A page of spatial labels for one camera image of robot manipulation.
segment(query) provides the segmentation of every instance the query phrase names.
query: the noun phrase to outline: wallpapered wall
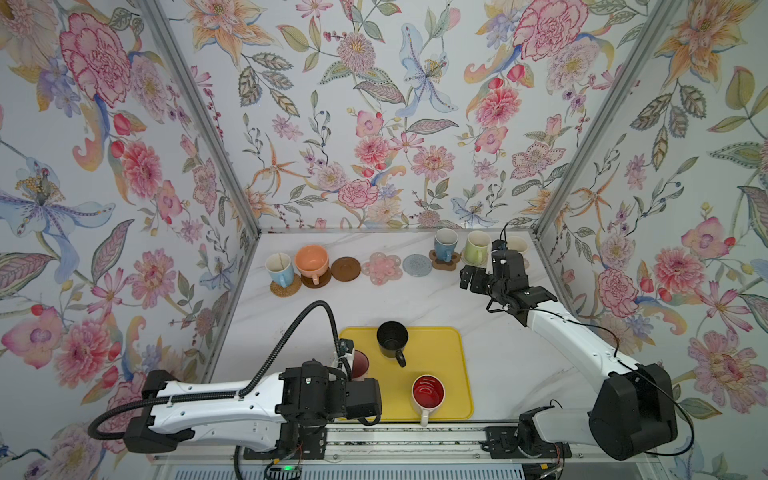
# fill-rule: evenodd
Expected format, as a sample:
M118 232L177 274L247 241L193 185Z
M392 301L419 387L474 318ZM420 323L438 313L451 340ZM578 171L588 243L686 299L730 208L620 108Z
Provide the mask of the wallpapered wall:
M530 226L653 6L163 3L268 230Z
M683 3L545 236L580 317L670 373L680 480L768 475L766 18Z
M2 478L141 476L88 423L231 306L251 239L159 54L130 0L0 1Z

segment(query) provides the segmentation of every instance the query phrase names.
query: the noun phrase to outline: blue mug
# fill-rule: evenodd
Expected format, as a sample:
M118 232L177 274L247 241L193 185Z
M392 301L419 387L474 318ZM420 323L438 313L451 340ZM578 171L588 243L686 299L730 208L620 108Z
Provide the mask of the blue mug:
M435 233L435 255L438 260L450 262L458 243L458 233L450 228L441 228Z
M287 253L273 253L264 264L272 280L282 288L288 288L293 283L293 264Z

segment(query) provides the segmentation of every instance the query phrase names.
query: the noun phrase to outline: mug handle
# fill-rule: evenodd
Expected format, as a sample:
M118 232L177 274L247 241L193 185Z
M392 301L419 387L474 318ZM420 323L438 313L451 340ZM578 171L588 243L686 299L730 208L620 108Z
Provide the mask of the mug handle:
M397 350L395 352L395 358L402 368L406 367L406 356L402 354L402 350Z

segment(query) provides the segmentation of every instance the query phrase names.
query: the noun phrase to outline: black mug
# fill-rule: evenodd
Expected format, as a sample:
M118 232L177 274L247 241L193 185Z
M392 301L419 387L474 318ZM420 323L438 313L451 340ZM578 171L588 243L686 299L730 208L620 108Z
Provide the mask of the black mug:
M408 343L408 330L400 322L384 322L376 330L376 339L379 341L379 349L384 356L390 359L397 359L401 367L406 366L406 357L402 350Z

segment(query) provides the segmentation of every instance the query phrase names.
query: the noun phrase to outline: white marble table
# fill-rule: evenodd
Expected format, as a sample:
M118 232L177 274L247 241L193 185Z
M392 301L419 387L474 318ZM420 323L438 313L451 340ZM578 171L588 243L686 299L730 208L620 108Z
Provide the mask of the white marble table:
M513 234L531 245L525 254L531 264L527 270L531 285L554 292L528 234ZM465 244L466 235L459 232L459 248ZM339 332L348 326L378 326L391 319L406 326L458 329L475 404L473 420L516 419L553 398L566 408L592 406L596 394L552 345L506 313L485 312L487 296L459 289L458 270L463 263L453 272L432 270L423 278L404 273L402 279L383 286L373 285L361 274L348 283L331 279L317 290L302 286L288 299L270 292L264 262L272 253L293 257L300 247L317 243L328 250L331 263L347 256L363 263L375 251L401 259L411 253L426 255L433 238L433 233L415 232L265 233L211 381L251 378L303 307L325 300L333 309ZM325 310L315 309L294 332L270 372L299 366L312 358L325 362L332 351Z

